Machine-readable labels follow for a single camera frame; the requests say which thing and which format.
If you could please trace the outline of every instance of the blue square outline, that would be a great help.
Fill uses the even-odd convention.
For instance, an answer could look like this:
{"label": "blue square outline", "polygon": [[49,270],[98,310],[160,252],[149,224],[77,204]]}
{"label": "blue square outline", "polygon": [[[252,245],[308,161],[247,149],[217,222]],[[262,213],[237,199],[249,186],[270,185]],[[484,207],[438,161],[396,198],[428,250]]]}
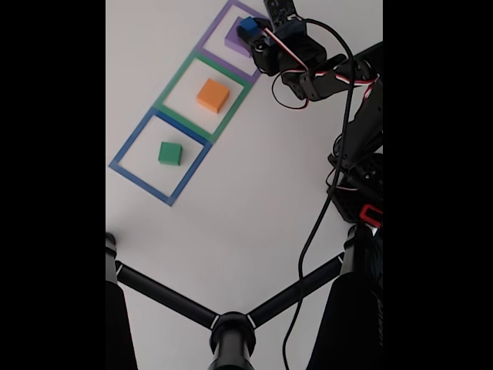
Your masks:
{"label": "blue square outline", "polygon": [[[199,144],[203,145],[202,150],[200,151],[199,155],[197,158],[193,161],[192,166],[186,171],[185,176],[181,179],[181,181],[178,183],[176,186],[175,190],[172,192],[172,194],[168,197],[165,194],[161,193],[159,190],[157,190],[155,187],[150,186],[148,183],[145,181],[139,179],[137,176],[134,174],[130,173],[128,170],[124,169],[119,165],[120,160],[125,156],[126,152],[129,151],[130,147],[132,144],[136,141],[137,137],[139,134],[144,130],[144,127],[146,127],[147,123],[150,121],[151,118],[154,116],[160,118],[164,123],[168,123],[169,125],[173,126],[175,129],[181,131],[185,135],[187,135],[189,138],[195,140]],[[115,158],[111,161],[111,163],[108,165],[109,168],[112,170],[116,171],[123,177],[125,177],[127,180],[130,180],[133,182],[135,185],[140,187],[141,189],[144,189],[147,193],[150,193],[154,197],[158,198],[165,204],[169,205],[170,207],[175,203],[176,198],[179,196],[179,194],[182,192],[182,190],[185,188],[186,184],[189,182],[190,178],[192,175],[195,173],[196,169],[199,167],[199,165],[202,163],[202,160],[205,158],[205,156],[208,154],[210,148],[212,147],[212,143],[204,139],[203,137],[197,135],[194,133],[191,129],[185,127],[181,123],[179,123],[177,120],[171,118],[170,116],[166,115],[163,112],[160,112],[156,108],[151,108],[149,111],[146,113],[146,115],[142,118],[140,121],[139,125],[133,130],[132,135],[125,141],[123,144],[122,148],[118,151],[116,154]]]}

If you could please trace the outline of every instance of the purple pad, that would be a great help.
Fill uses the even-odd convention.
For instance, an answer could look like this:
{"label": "purple pad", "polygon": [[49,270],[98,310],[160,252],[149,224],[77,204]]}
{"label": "purple pad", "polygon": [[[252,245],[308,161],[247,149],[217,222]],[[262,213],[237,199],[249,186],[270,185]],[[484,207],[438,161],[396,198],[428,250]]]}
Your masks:
{"label": "purple pad", "polygon": [[240,25],[240,22],[243,21],[241,17],[236,18],[236,21],[233,23],[233,27],[228,31],[226,38],[224,39],[224,45],[228,48],[238,52],[242,56],[250,57],[250,52],[245,49],[243,43],[241,42],[238,34],[236,33],[236,27]]}

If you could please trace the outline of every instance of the white table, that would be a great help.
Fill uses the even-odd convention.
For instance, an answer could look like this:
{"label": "white table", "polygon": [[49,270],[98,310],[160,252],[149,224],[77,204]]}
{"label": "white table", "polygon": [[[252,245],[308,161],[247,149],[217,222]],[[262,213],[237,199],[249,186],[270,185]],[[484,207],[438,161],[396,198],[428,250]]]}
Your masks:
{"label": "white table", "polygon": [[[266,13],[261,0],[243,2]],[[261,76],[172,207],[108,168],[224,3],[106,0],[106,231],[123,263],[220,314],[247,313],[296,281],[298,256],[327,196],[327,156],[346,99],[340,93],[291,111],[274,102],[272,79]],[[354,54],[383,39],[381,0],[295,5],[334,27]],[[329,56],[343,52],[323,29],[309,33]],[[355,90],[352,114],[363,92]],[[330,205],[305,274],[343,250],[348,227]],[[140,370],[207,368],[209,331],[123,290]],[[327,284],[304,302],[287,346],[292,369],[307,365],[329,291]],[[255,369],[283,369],[293,311],[256,331]]]}

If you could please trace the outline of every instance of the robotic arm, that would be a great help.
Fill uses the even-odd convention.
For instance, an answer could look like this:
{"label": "robotic arm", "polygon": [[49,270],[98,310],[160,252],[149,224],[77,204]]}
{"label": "robotic arm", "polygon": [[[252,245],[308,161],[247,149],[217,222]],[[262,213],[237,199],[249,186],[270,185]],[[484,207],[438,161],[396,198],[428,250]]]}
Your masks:
{"label": "robotic arm", "polygon": [[[292,0],[264,3],[270,20],[247,18],[237,29],[257,68],[280,77],[305,101],[304,107],[349,90],[349,60],[342,54],[327,59],[324,47],[307,34],[307,23],[329,27],[302,19]],[[356,54],[354,61],[354,85],[367,91],[347,126],[343,157],[342,136],[328,156],[344,174],[332,189],[332,200],[342,217],[355,224],[344,244],[343,263],[342,255],[335,257],[305,276],[303,289],[298,281],[248,314],[219,315],[116,262],[115,238],[106,234],[106,369],[137,369],[125,299],[117,282],[210,328],[214,353],[210,370],[253,370],[254,329],[337,275],[307,369],[383,368],[383,288],[377,278],[383,269],[383,154],[375,153],[383,145],[383,42]]]}
{"label": "robotic arm", "polygon": [[[302,19],[292,0],[264,0],[270,20],[247,18],[237,28],[238,36],[253,57],[257,68],[268,76],[277,74],[284,85],[305,104],[326,99],[349,88],[350,63],[345,55],[327,59],[324,47],[307,34],[307,23],[329,28],[313,19]],[[354,56],[357,64],[355,86],[366,86],[364,101],[349,122],[344,144],[340,187],[357,189],[353,195],[334,191],[333,201],[347,222],[356,222],[367,204],[383,208],[384,44]],[[340,137],[333,144],[329,162],[335,167]]]}

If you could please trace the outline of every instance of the green tape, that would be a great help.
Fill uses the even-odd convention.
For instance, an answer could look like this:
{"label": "green tape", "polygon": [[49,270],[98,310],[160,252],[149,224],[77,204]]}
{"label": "green tape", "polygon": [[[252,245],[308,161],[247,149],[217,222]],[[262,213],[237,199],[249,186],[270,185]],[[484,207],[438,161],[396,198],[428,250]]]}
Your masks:
{"label": "green tape", "polygon": [[[190,64],[192,64],[192,61],[194,59],[198,59],[199,61],[206,63],[208,66],[218,70],[222,74],[224,74],[227,77],[229,77],[230,79],[232,79],[234,82],[238,82],[241,86],[243,86],[243,90],[242,90],[241,94],[236,98],[236,100],[234,101],[230,110],[228,110],[228,112],[224,116],[223,120],[221,121],[221,123],[217,127],[216,131],[214,131],[214,133],[212,135],[210,133],[208,133],[207,131],[205,131],[202,127],[200,127],[196,123],[193,123],[189,119],[183,117],[178,112],[175,112],[174,110],[172,110],[168,106],[165,106],[163,103],[166,100],[166,98],[168,97],[168,95],[171,93],[171,91],[174,89],[174,87],[178,83],[179,79],[182,78],[185,71],[190,67]],[[156,108],[157,110],[167,114],[171,118],[176,119],[182,125],[191,129],[193,132],[200,135],[204,139],[210,141],[211,143],[215,143],[217,141],[217,139],[219,139],[219,136],[224,131],[224,129],[226,128],[226,126],[229,123],[229,121],[231,120],[231,118],[233,118],[233,115],[238,110],[238,107],[240,106],[240,104],[247,97],[251,88],[252,88],[252,84],[250,82],[242,79],[241,77],[234,74],[230,70],[222,67],[220,64],[217,64],[213,60],[207,58],[206,56],[204,56],[202,54],[199,54],[196,50],[194,50],[186,57],[185,62],[183,62],[183,64],[178,69],[178,71],[171,78],[171,81],[169,81],[166,88],[163,90],[163,92],[161,92],[161,94],[159,95],[157,100],[154,102],[153,107]]]}

